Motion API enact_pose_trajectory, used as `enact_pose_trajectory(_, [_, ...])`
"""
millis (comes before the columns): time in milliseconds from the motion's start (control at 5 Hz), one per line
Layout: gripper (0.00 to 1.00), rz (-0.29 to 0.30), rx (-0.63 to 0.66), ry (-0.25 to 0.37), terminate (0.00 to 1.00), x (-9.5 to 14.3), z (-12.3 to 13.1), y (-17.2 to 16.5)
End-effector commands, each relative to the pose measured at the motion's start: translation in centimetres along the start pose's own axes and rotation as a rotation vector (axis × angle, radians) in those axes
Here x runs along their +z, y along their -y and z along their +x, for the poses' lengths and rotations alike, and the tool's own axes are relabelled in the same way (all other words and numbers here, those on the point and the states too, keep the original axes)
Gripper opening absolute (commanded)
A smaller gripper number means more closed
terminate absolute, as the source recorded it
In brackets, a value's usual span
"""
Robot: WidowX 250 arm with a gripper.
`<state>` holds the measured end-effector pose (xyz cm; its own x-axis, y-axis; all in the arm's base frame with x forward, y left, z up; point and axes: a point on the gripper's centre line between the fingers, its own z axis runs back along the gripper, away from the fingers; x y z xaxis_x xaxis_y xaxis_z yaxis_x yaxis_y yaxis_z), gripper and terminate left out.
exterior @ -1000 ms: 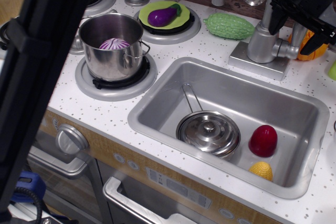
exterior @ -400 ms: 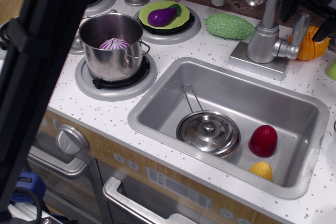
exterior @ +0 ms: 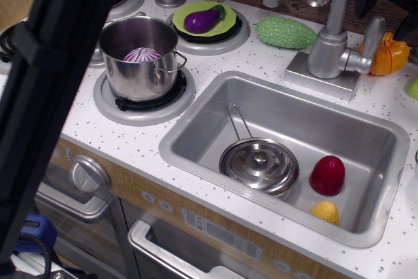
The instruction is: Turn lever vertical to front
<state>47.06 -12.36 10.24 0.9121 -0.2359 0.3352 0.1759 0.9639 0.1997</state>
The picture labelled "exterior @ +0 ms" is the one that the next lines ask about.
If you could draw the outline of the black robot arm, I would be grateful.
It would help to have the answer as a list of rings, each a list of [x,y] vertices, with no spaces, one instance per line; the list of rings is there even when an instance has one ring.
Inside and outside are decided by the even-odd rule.
[[[17,55],[1,99],[1,197],[27,208],[58,138],[112,159],[123,168],[112,186],[130,203],[141,201],[139,185],[153,182],[174,208],[194,213],[250,238],[261,246],[263,267],[271,276],[282,248],[298,252],[352,278],[417,276],[417,103],[404,94],[400,76],[365,78],[366,91],[354,102],[311,97],[283,81],[284,67],[295,56],[250,38],[227,57],[193,57],[198,96],[182,115],[188,122],[204,105],[204,118],[221,106],[210,101],[210,88],[228,75],[243,75],[259,86],[303,101],[285,113],[277,98],[269,106],[245,91],[242,104],[305,148],[339,155],[352,174],[382,171],[367,184],[382,198],[378,224],[363,233],[347,233],[306,210],[275,201],[226,182],[208,169],[186,171],[168,160],[169,140],[179,122],[135,131],[105,119],[93,105],[93,75],[88,57],[108,12],[108,0],[34,0],[24,29],[35,41]]]

